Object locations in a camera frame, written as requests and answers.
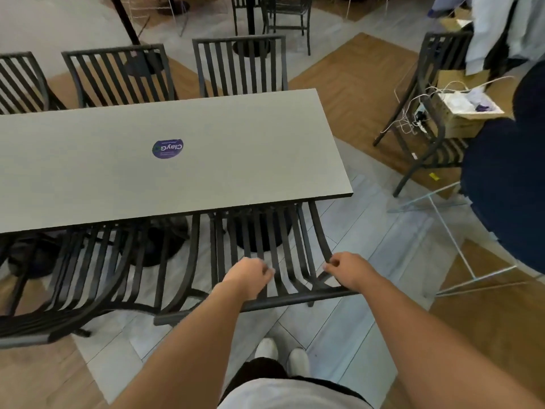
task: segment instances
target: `black metal chair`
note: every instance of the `black metal chair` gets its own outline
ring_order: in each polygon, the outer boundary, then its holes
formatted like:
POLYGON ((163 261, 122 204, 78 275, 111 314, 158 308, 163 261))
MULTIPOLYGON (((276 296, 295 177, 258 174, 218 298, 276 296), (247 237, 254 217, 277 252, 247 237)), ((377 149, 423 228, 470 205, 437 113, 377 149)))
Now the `black metal chair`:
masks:
MULTIPOLYGON (((316 204, 314 201, 309 201, 308 204, 320 250, 324 260, 329 261, 331 250, 325 239, 316 204)), ((325 281, 331 275, 326 272, 317 275, 302 204, 251 206, 221 210, 210 214, 212 288, 223 280, 229 264, 234 265, 240 258, 237 249, 237 240, 240 239, 237 224, 242 228, 244 256, 265 260, 266 251, 270 251, 269 266, 276 269, 275 289, 268 293, 268 288, 265 287, 256 300, 244 304, 243 312, 301 302, 312 306, 314 301, 356 294, 345 287, 327 285, 325 281), (227 222, 226 233, 223 231, 224 220, 227 222), (288 236, 290 225, 293 230, 295 247, 290 246, 288 236), (229 253, 224 251, 225 238, 229 240, 229 253), (279 261, 278 247, 282 247, 283 261, 279 261), (292 250, 295 250, 296 253, 294 257, 292 257, 292 250)), ((193 236, 191 244, 192 254, 187 263, 184 280, 173 300, 154 318, 155 325, 177 324, 208 295, 201 290, 192 288, 198 257, 198 241, 193 236), (199 302, 185 308, 188 299, 197 299, 199 302)))
MULTIPOLYGON (((146 248, 152 242, 148 231, 153 226, 152 220, 145 219, 68 228, 59 237, 48 300, 35 311, 15 316, 28 270, 38 256, 37 241, 49 238, 32 233, 34 243, 24 249, 6 315, 0 316, 0 349, 52 343, 70 333, 88 337, 91 333, 82 327, 114 310, 156 315, 163 302, 171 248, 179 242, 173 228, 166 227, 158 269, 144 269, 146 248)), ((11 259, 16 237, 20 235, 0 237, 0 265, 11 259)), ((192 247, 195 238, 198 243, 198 224, 191 230, 192 247)))
POLYGON ((193 49, 197 61, 201 97, 210 96, 207 89, 207 80, 204 76, 202 56, 204 56, 204 62, 208 69, 212 96, 214 97, 288 90, 285 36, 263 35, 228 37, 226 39, 194 39, 193 49), (240 54, 237 60, 233 57, 233 46, 235 44, 240 52, 244 50, 245 45, 249 48, 249 81, 246 74, 245 58, 240 54), (258 51, 255 51, 255 44, 259 46, 258 51), (227 56, 227 68, 223 61, 225 55, 227 56), (256 60, 259 61, 259 67, 256 65, 256 60))
POLYGON ((263 19, 265 20, 265 31, 269 33, 272 29, 273 33, 276 30, 301 30, 301 34, 307 32, 307 49, 310 55, 310 11, 312 8, 312 0, 263 0, 262 8, 265 10, 263 19), (277 26, 276 14, 285 14, 289 16, 299 16, 301 19, 300 26, 277 26), (303 23, 303 17, 306 14, 306 25, 303 23))
POLYGON ((62 54, 76 84, 80 107, 178 99, 162 44, 62 54))
MULTIPOLYGON (((235 35, 238 36, 238 28, 236 26, 236 11, 237 10, 246 10, 246 0, 231 0, 231 5, 233 6, 233 18, 235 21, 235 35)), ((255 8, 261 7, 261 0, 255 0, 255 8)))
POLYGON ((437 109, 437 105, 434 104, 434 99, 436 99, 433 93, 434 89, 430 88, 437 84, 437 75, 440 70, 459 70, 464 68, 466 53, 472 37, 473 33, 471 32, 427 33, 424 37, 418 65, 410 85, 397 109, 386 124, 384 131, 373 142, 373 146, 377 146, 384 135, 391 131, 395 135, 406 158, 412 163, 411 168, 405 173, 405 176, 393 192, 394 197, 399 195, 412 174, 420 168, 436 169, 462 166, 464 153, 471 139, 445 138, 445 123, 440 116, 441 113, 437 109), (427 120, 420 121, 425 131, 419 128, 414 128, 413 130, 417 137, 421 138, 421 141, 427 144, 427 149, 423 153, 418 154, 416 149, 411 149, 395 122, 407 107, 406 113, 409 121, 415 123, 416 121, 412 114, 418 107, 419 102, 413 100, 413 98, 424 94, 429 94, 429 96, 420 97, 420 101, 425 106, 430 120, 435 123, 437 135, 435 136, 432 133, 433 129, 427 120))
POLYGON ((0 114, 66 109, 31 52, 0 54, 0 114))

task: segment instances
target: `gray tile floor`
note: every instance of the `gray tile floor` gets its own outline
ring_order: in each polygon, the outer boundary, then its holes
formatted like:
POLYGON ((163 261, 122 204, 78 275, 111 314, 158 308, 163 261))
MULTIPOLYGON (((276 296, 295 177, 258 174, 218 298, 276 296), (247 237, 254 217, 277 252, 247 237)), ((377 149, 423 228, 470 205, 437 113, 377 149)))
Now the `gray tile floor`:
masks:
MULTIPOLYGON (((286 32, 289 78, 297 76, 360 32, 417 51, 424 33, 434 25, 426 18, 432 2, 391 0, 387 13, 382 8, 357 23, 344 22, 315 9, 310 57, 306 54, 304 38, 297 32, 286 32)), ((101 5, 99 0, 0 0, 0 11, 10 11, 0 20, 3 35, 0 52, 34 52, 48 77, 65 72, 60 56, 63 50, 129 43, 115 12, 101 5)), ((244 26, 242 17, 239 21, 242 34, 244 26)), ((230 3, 220 0, 201 11, 191 12, 183 37, 176 34, 172 23, 165 23, 145 30, 142 39, 164 43, 168 55, 194 70, 192 38, 233 33, 230 3)), ((400 198, 393 199, 391 193, 399 181, 398 173, 346 143, 336 143, 354 196, 318 204, 331 249, 362 254, 381 274, 424 307, 429 307, 432 300, 425 294, 440 285, 454 259, 454 247, 431 212, 401 215, 386 212, 400 201, 422 195, 426 190, 410 181, 400 198)), ((464 209, 450 209, 446 220, 454 225, 457 235, 468 229, 479 229, 464 209)), ((195 282, 202 289, 210 289, 207 266, 201 265, 209 264, 210 256, 206 222, 203 218, 195 282)), ((310 236, 318 267, 323 259, 312 229, 310 236)), ((169 263, 167 281, 170 284, 165 301, 174 295, 179 285, 186 256, 187 247, 184 247, 169 263)), ((147 275, 152 277, 156 272, 150 270, 147 275)), ((153 286, 141 295, 150 300, 152 292, 153 286)), ((75 337, 75 340, 109 402, 138 373, 143 362, 170 331, 169 327, 153 326, 148 316, 125 311, 99 317, 89 324, 89 328, 93 330, 92 337, 75 337)), ((351 387, 374 407, 380 407, 396 374, 384 340, 361 296, 317 302, 312 308, 303 304, 242 314, 236 325, 227 379, 252 356, 266 335, 276 339, 281 360, 293 347, 305 348, 310 355, 313 376, 351 387)))

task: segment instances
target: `white shirt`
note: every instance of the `white shirt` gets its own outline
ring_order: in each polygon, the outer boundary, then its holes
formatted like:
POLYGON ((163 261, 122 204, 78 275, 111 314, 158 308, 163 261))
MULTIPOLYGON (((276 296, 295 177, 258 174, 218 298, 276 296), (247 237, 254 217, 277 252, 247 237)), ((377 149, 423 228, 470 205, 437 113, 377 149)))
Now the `white shirt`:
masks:
POLYGON ((362 399, 294 379, 255 379, 238 386, 218 409, 372 409, 362 399))

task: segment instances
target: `person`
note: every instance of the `person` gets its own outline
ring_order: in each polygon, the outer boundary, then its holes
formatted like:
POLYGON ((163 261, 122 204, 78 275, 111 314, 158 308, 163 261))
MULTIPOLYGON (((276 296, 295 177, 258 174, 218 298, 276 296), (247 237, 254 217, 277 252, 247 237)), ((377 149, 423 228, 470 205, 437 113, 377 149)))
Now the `person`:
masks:
MULTIPOLYGON (((365 297, 416 408, 545 408, 359 255, 334 254, 324 269, 365 297)), ((271 339, 259 344, 256 358, 242 365, 220 398, 242 304, 255 299, 273 274, 259 259, 240 260, 172 330, 111 408, 370 408, 350 389, 309 378, 309 360, 302 349, 291 352, 287 374, 275 361, 271 339)))

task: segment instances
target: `hand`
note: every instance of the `hand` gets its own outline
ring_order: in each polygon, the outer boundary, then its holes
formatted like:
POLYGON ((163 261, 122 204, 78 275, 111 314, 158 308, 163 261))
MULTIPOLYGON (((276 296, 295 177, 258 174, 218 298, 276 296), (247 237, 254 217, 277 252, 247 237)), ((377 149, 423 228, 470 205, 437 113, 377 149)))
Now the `hand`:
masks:
POLYGON ((367 260, 358 254, 335 253, 324 265, 324 270, 337 279, 344 287, 361 292, 363 280, 368 273, 376 273, 367 260))
POLYGON ((223 281, 238 285, 242 289, 244 301, 248 301, 257 297, 274 273, 275 270, 268 268, 260 258, 244 257, 227 272, 223 281))

